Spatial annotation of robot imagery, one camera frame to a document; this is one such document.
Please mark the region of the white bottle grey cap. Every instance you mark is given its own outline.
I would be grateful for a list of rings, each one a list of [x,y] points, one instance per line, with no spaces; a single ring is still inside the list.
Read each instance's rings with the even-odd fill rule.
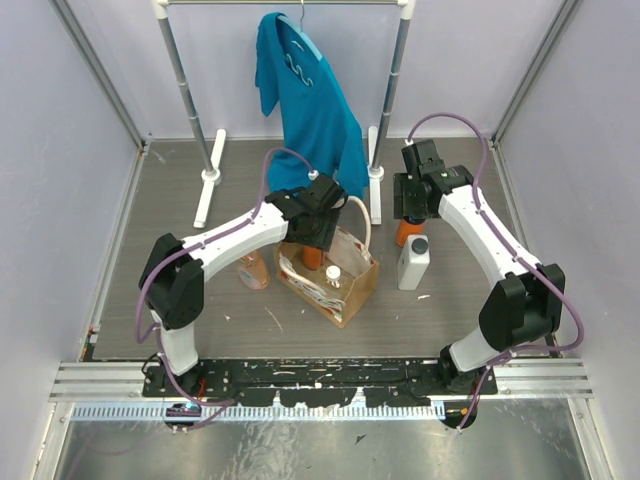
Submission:
[[[401,250],[396,275],[398,289],[416,290],[430,265],[430,246],[426,235],[409,235]]]

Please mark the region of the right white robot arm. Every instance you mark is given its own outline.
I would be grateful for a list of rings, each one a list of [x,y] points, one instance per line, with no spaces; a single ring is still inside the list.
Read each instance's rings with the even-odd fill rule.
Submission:
[[[432,218],[448,223],[491,288],[477,327],[439,354],[440,385],[459,394],[473,383],[474,371],[492,359],[558,330],[558,296],[566,277],[558,265],[542,264],[517,242],[475,187],[471,172],[446,166],[433,140],[403,147],[402,157],[405,170],[394,176],[395,218],[411,225]]]

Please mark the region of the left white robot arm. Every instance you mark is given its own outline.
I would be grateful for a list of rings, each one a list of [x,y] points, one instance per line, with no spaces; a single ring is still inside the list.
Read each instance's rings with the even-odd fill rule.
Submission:
[[[204,309],[205,283],[219,271],[263,247],[280,242],[328,251],[346,192],[325,174],[307,187],[269,193],[246,214],[203,234],[158,238],[139,281],[136,319],[148,308],[159,326],[165,385],[178,396],[200,384],[195,367],[194,322]]]

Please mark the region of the pink cap peach bottle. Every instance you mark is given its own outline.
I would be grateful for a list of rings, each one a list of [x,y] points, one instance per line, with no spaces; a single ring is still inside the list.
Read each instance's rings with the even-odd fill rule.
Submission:
[[[270,282],[269,271],[258,250],[239,259],[238,275],[244,285],[251,290],[263,290]]]

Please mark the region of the blue orange pump bottle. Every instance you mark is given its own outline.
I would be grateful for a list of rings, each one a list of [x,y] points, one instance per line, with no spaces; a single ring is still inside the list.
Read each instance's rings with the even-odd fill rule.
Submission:
[[[304,246],[302,249],[303,265],[311,271],[318,270],[323,265],[324,252],[321,249]]]

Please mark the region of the blue orange spray bottle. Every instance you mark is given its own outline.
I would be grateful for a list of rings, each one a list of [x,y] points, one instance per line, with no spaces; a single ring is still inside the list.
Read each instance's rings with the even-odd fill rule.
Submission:
[[[424,230],[423,219],[411,219],[404,217],[400,220],[396,231],[395,242],[398,247],[403,247],[410,235],[421,235]]]

